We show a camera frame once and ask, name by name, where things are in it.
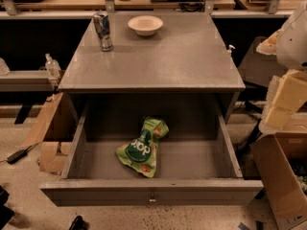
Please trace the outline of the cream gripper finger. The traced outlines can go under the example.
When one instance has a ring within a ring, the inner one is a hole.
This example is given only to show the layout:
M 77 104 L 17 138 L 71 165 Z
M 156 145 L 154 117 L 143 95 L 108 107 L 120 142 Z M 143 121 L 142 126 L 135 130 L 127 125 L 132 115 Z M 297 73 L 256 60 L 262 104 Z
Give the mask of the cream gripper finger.
M 279 81 L 272 106 L 285 112 L 297 112 L 307 102 L 307 73 L 289 70 Z
M 292 112 L 279 108 L 269 107 L 265 111 L 264 124 L 267 127 L 282 129 L 290 120 Z

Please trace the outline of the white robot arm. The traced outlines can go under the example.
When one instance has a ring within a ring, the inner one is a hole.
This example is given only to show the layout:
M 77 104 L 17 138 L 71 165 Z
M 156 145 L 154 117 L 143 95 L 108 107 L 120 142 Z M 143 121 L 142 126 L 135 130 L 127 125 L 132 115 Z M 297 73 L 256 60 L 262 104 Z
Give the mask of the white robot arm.
M 260 130 L 274 134 L 283 129 L 307 102 L 307 2 L 302 2 L 277 32 L 277 62 L 288 71 L 269 84 Z

